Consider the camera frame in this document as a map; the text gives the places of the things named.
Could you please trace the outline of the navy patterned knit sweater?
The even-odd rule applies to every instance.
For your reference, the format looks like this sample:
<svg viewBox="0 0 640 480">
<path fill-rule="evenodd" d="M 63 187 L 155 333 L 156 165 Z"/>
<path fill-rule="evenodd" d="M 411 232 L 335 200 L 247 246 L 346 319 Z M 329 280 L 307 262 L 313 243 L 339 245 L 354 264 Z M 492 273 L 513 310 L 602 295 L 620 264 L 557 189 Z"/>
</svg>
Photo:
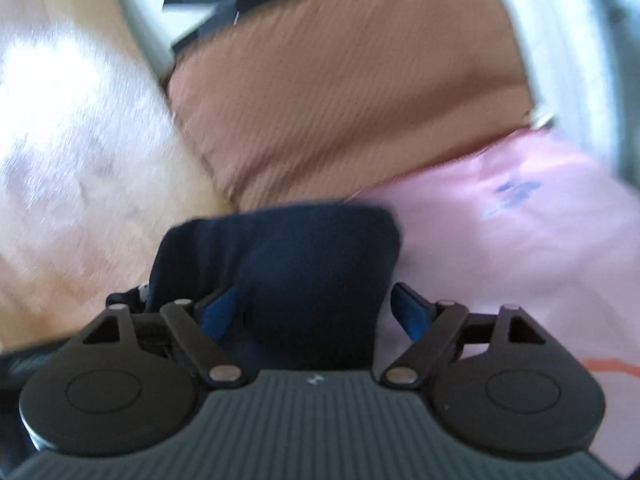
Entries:
<svg viewBox="0 0 640 480">
<path fill-rule="evenodd" d="M 401 236 L 384 208 L 297 204 L 171 228 L 148 284 L 107 304 L 152 313 L 204 301 L 198 324 L 238 361 L 290 370 L 371 367 Z"/>
</svg>

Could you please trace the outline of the pink floral bed sheet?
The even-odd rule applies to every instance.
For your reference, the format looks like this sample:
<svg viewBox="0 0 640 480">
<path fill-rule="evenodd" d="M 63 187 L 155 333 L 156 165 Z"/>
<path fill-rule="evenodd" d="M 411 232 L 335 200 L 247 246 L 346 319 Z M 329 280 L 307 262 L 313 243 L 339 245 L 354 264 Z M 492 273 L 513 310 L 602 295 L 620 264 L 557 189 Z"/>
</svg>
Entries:
<svg viewBox="0 0 640 480">
<path fill-rule="evenodd" d="M 592 450 L 639 463 L 639 194 L 550 130 L 368 188 L 402 236 L 394 278 L 471 311 L 522 307 L 596 376 Z"/>
</svg>

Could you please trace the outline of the brown mesh cushion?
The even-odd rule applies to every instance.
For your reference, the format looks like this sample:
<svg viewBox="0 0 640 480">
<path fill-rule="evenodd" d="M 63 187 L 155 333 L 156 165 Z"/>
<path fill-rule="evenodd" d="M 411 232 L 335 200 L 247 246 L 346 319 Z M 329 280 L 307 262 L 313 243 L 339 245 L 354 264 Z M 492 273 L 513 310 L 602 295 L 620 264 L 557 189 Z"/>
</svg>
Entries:
<svg viewBox="0 0 640 480">
<path fill-rule="evenodd" d="M 323 200 L 522 128 L 534 100 L 501 0 L 290 0 L 201 40 L 166 93 L 235 207 Z"/>
</svg>

